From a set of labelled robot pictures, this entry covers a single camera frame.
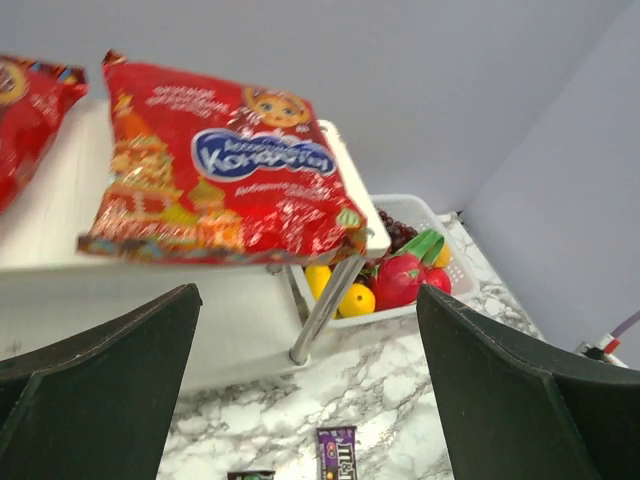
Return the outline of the red candy bag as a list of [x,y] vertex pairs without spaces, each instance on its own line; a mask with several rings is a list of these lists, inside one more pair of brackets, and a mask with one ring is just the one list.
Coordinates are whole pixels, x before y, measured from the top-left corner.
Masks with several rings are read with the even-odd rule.
[[311,104],[109,52],[109,182],[77,247],[172,264],[334,264],[362,254],[349,196]]
[[69,110],[89,90],[82,67],[1,56],[1,209],[27,187]]

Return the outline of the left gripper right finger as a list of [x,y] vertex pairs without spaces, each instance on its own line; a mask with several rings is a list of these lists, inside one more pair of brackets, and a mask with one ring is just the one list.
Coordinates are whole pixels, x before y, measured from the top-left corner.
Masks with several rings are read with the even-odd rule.
[[457,479],[636,479],[639,373],[424,285],[417,319]]

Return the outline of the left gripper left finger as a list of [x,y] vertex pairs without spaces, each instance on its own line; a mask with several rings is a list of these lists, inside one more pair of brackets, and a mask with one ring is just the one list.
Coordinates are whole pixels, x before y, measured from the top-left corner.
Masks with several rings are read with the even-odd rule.
[[181,285],[2,361],[2,478],[155,478],[201,306]]

